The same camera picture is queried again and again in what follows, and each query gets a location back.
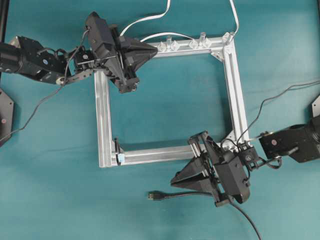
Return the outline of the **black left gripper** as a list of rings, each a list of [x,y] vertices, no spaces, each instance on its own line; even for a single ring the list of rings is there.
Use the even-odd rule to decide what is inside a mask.
[[[125,71],[121,52],[107,21],[93,11],[85,20],[85,27],[94,68],[102,71],[120,93],[136,91],[139,79]],[[127,66],[142,66],[158,53],[157,47],[127,36],[120,36],[119,44]]]

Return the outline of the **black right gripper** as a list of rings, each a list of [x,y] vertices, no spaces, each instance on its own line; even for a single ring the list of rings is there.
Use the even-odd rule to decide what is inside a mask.
[[[236,152],[220,147],[206,130],[189,137],[189,145],[195,157],[171,179],[172,187],[210,193],[217,207],[248,200],[249,177]]]

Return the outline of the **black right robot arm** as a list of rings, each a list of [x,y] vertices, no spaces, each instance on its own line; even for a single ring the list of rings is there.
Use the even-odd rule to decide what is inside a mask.
[[[207,131],[188,139],[193,152],[190,162],[171,179],[173,187],[209,193],[220,207],[234,198],[242,204],[250,197],[250,177],[253,171],[267,165],[278,169],[282,157],[289,156],[298,163],[320,157],[320,122],[312,118],[306,124],[265,133],[259,142],[267,159],[262,159],[256,149],[245,141],[235,150],[219,146]]]

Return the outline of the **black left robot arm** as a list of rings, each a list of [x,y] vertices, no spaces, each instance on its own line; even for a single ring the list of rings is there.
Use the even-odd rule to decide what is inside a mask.
[[[16,36],[10,43],[0,44],[0,70],[62,86],[102,72],[124,94],[137,89],[137,70],[158,53],[155,46],[120,35],[115,24],[108,25],[95,11],[85,21],[83,37],[88,39],[89,49],[80,45],[67,52]]]

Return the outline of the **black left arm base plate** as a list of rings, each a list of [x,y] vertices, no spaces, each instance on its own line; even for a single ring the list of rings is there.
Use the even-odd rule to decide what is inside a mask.
[[[0,146],[11,137],[14,114],[14,101],[0,89]]]

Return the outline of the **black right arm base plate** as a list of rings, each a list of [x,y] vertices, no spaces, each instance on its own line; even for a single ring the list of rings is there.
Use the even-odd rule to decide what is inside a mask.
[[[314,118],[320,115],[320,95],[311,103],[311,110]]]

